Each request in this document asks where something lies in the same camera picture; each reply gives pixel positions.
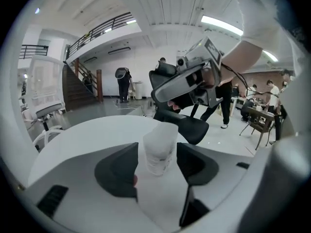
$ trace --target chair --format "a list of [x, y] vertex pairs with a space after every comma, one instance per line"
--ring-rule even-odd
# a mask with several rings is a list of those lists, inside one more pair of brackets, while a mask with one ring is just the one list
[[[149, 79], [153, 89], [167, 81], [177, 72], [176, 67], [166, 63], [159, 62], [159, 67], [149, 72]], [[180, 110], [174, 111], [167, 105], [167, 102], [155, 102], [156, 113], [155, 120], [161, 122], [170, 122], [178, 126], [178, 132], [190, 143], [198, 144], [206, 135], [209, 124], [193, 118], [198, 105], [195, 105], [191, 116], [179, 115]]]
[[136, 99], [136, 91], [128, 89], [128, 99], [131, 99], [131, 94], [133, 94], [133, 99]]
[[60, 125], [48, 128], [48, 115], [60, 110], [65, 106], [61, 101], [62, 90], [59, 88], [59, 79], [64, 63], [43, 55], [34, 55], [27, 73], [27, 91], [21, 99], [25, 99], [28, 110], [23, 112], [26, 120], [42, 121], [44, 130], [34, 140], [34, 145], [44, 138], [44, 145], [47, 145], [51, 133], [62, 133]]

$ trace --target black chair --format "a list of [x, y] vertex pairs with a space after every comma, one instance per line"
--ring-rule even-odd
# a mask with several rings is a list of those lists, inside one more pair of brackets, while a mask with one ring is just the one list
[[[153, 89], [167, 81], [177, 72], [176, 67], [159, 62], [159, 67], [149, 72], [149, 79]], [[156, 102], [155, 120], [169, 122], [178, 126], [178, 132], [190, 143], [198, 144], [206, 135], [209, 125], [199, 119], [193, 118], [198, 105], [195, 105], [191, 116], [179, 115], [180, 110], [174, 111], [167, 102]]]

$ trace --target floor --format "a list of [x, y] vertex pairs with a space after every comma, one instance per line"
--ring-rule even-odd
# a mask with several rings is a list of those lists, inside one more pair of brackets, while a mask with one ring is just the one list
[[[150, 99], [130, 100], [129, 103], [118, 103], [117, 98], [104, 98], [103, 103], [97, 103], [83, 107], [78, 110], [68, 111], [62, 115], [54, 113], [51, 119], [47, 121], [48, 127], [61, 125], [64, 130], [75, 126], [79, 123], [96, 119], [99, 117], [108, 117], [116, 115], [146, 115], [152, 117], [155, 108], [150, 106]], [[34, 124], [25, 123], [32, 141], [44, 130], [42, 122], [36, 121]], [[44, 147], [44, 141], [38, 142], [40, 149]]]
[[[104, 103], [90, 105], [79, 110], [69, 111], [63, 115], [55, 113], [51, 119], [48, 120], [48, 126], [61, 125], [64, 130], [75, 126], [79, 123], [92, 120], [99, 117], [108, 117], [115, 115], [136, 115], [152, 117], [155, 113], [154, 106], [150, 106], [150, 99], [145, 100], [131, 100], [127, 104], [119, 104], [116, 102], [116, 98], [105, 98]], [[205, 111], [206, 107], [199, 106], [195, 118], [200, 118], [201, 114]], [[190, 115], [192, 107], [188, 107], [180, 112], [180, 114]], [[251, 135], [252, 128], [247, 128], [241, 136], [240, 132], [246, 126], [245, 122], [241, 121], [240, 111], [235, 109], [233, 117], [230, 117], [229, 127], [227, 129], [221, 129], [220, 126], [223, 123], [223, 118], [216, 112], [208, 119], [209, 130], [203, 140], [198, 146], [237, 155], [254, 156], [256, 154], [255, 147], [258, 143], [260, 133], [254, 131]], [[42, 131], [42, 123], [37, 121], [33, 125], [26, 122], [29, 135], [34, 140]], [[268, 134], [265, 133], [259, 149], [268, 149], [271, 145], [268, 143]], [[275, 139], [275, 130], [273, 129], [270, 134], [270, 140]], [[43, 140], [38, 143], [39, 148], [44, 147]]]
[[[206, 107], [199, 106], [195, 118], [200, 118], [200, 116], [205, 112]], [[192, 111], [192, 107], [188, 107], [180, 112], [180, 114], [184, 114], [190, 116]], [[241, 114], [239, 109], [235, 109], [233, 112], [233, 116], [230, 117], [229, 127], [226, 129], [220, 128], [223, 124], [223, 117], [216, 112], [211, 115], [211, 117], [207, 120], [209, 124], [209, 129], [203, 140], [198, 144], [200, 147], [231, 153], [236, 155], [244, 155], [244, 156], [254, 156], [256, 152], [260, 149], [269, 149], [271, 145], [267, 143], [268, 134], [265, 133], [262, 137], [261, 143], [257, 149], [255, 147], [258, 144], [260, 133], [258, 131], [254, 131], [251, 135], [253, 129], [248, 127], [239, 136], [240, 132], [247, 125], [246, 122], [241, 121]], [[275, 129], [271, 130], [269, 141], [275, 140]]]

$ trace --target black pants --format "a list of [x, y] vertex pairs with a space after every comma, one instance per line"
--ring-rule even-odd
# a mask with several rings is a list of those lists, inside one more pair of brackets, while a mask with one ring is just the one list
[[127, 100], [128, 88], [130, 87], [130, 83], [118, 82], [119, 84], [119, 98], [121, 101]]
[[284, 109], [283, 105], [281, 105], [281, 115], [275, 115], [274, 121], [275, 121], [275, 127], [276, 127], [276, 141], [278, 141], [281, 138], [281, 119], [285, 119], [287, 116], [286, 110]]
[[93, 87], [92, 87], [92, 85], [91, 84], [87, 84], [86, 87], [93, 94]]
[[[216, 87], [216, 98], [223, 98], [221, 102], [222, 112], [223, 112], [223, 122], [224, 124], [229, 124], [230, 117], [230, 104], [231, 104], [231, 94], [232, 94], [232, 83], [228, 82], [223, 84], [222, 86]], [[201, 115], [201, 120], [207, 121], [207, 119], [215, 112], [218, 105], [214, 107], [209, 107], [206, 111]]]
[[275, 122], [275, 128], [276, 128], [276, 141], [278, 141], [281, 138], [281, 121], [280, 121], [280, 115], [276, 114], [276, 110], [274, 110], [273, 106], [269, 106], [268, 112], [271, 112], [274, 114], [274, 122]]

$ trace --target person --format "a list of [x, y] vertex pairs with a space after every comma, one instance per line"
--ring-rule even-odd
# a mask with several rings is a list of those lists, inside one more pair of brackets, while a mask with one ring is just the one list
[[[223, 98], [221, 101], [222, 113], [223, 113], [223, 125], [222, 129], [226, 129], [229, 126], [230, 121], [230, 104], [232, 95], [232, 79], [221, 82], [216, 88], [216, 98]], [[207, 121], [207, 119], [216, 111], [218, 105], [214, 107], [208, 107], [206, 111], [201, 115], [201, 120]]]
[[254, 106], [254, 99], [246, 100], [244, 105], [241, 108], [241, 120], [247, 122], [249, 119], [249, 112], [247, 112], [247, 108], [252, 108]]
[[[291, 73], [289, 70], [285, 69], [281, 71], [281, 76], [283, 77], [283, 82], [282, 82], [282, 89], [280, 90], [280, 93], [284, 92], [285, 89], [287, 88], [288, 84], [294, 80], [294, 77], [291, 76]], [[287, 117], [287, 112], [281, 104], [280, 100], [278, 100], [278, 105], [276, 109], [276, 116], [275, 116], [275, 128], [276, 128], [276, 140], [275, 141], [269, 141], [269, 143], [272, 145], [281, 138], [281, 118], [285, 120]]]
[[88, 73], [86, 75], [83, 73], [82, 75], [83, 75], [82, 82], [87, 87], [87, 89], [93, 94], [92, 78], [90, 78], [90, 74]]
[[238, 98], [239, 94], [240, 94], [239, 84], [236, 83], [234, 87], [232, 88], [232, 96]]
[[281, 76], [283, 77], [283, 80], [289, 84], [291, 81], [294, 80], [294, 76], [291, 75], [291, 72], [287, 69], [284, 69], [281, 71]]
[[164, 57], [161, 57], [160, 62], [166, 63], [166, 59]]
[[130, 87], [130, 84], [132, 87], [132, 91], [135, 92], [130, 71], [126, 67], [125, 67], [125, 70], [126, 70], [126, 73], [124, 77], [121, 79], [118, 79], [120, 103], [128, 103], [127, 95], [128, 95], [128, 88]]
[[282, 82], [282, 89], [280, 90], [280, 93], [282, 93], [285, 90], [286, 87], [287, 87], [287, 82], [283, 81]]
[[254, 84], [252, 87], [249, 87], [245, 90], [245, 97], [247, 100], [254, 98], [256, 89], [257, 85]]
[[[238, 5], [242, 15], [243, 34], [240, 42], [222, 58], [223, 66], [230, 67], [236, 73], [244, 73], [257, 62], [263, 50], [269, 53], [277, 52], [279, 31], [282, 29], [292, 46], [295, 75], [298, 76], [308, 68], [310, 63], [308, 38], [287, 0], [238, 0]], [[221, 73], [223, 80], [234, 76], [233, 72], [224, 67]], [[206, 85], [215, 83], [211, 72], [202, 70], [202, 76]], [[288, 96], [284, 97], [287, 100], [283, 103], [290, 104]], [[179, 108], [172, 101], [168, 104], [173, 109]], [[292, 107], [287, 110], [295, 113]], [[300, 124], [299, 128], [305, 128], [307, 123], [305, 121], [304, 125]]]
[[272, 80], [267, 81], [267, 86], [271, 88], [271, 95], [269, 101], [266, 103], [266, 107], [268, 107], [268, 112], [276, 114], [276, 108], [278, 104], [278, 96], [280, 94], [279, 88], [273, 84]]
[[164, 57], [162, 57], [162, 58], [160, 59], [160, 62], [166, 63], [166, 59], [165, 59]]

